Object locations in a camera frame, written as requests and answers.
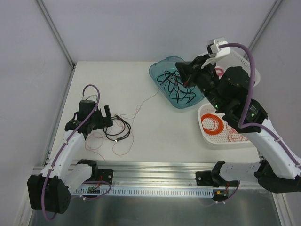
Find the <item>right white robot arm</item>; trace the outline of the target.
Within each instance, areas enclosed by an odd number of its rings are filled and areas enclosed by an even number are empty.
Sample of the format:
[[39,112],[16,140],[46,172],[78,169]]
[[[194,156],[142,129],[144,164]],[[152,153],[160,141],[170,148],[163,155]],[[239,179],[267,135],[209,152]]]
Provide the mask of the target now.
[[202,64],[208,55],[198,56],[191,62],[176,62],[184,86],[197,86],[216,113],[238,133],[246,137],[264,159],[255,163],[219,161],[209,173],[201,174],[201,181],[209,186],[220,187],[227,182],[258,183],[273,193],[292,193],[301,190],[301,160],[287,147],[276,133],[267,112],[254,99],[240,128],[238,123],[248,97],[250,77],[241,66],[226,69],[219,77],[215,65]]

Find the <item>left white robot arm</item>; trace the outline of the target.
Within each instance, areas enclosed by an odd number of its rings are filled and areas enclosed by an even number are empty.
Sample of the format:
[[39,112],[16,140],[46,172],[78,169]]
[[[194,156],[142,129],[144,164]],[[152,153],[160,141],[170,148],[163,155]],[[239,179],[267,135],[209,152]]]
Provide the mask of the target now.
[[68,169],[74,155],[85,144],[94,130],[113,126],[108,105],[102,115],[93,100],[82,100],[78,111],[65,125],[65,133],[57,154],[38,175],[30,175],[27,181],[30,206],[44,213],[63,214],[66,212],[71,195],[84,183],[112,184],[112,170],[100,170],[94,160],[82,159],[73,171]]

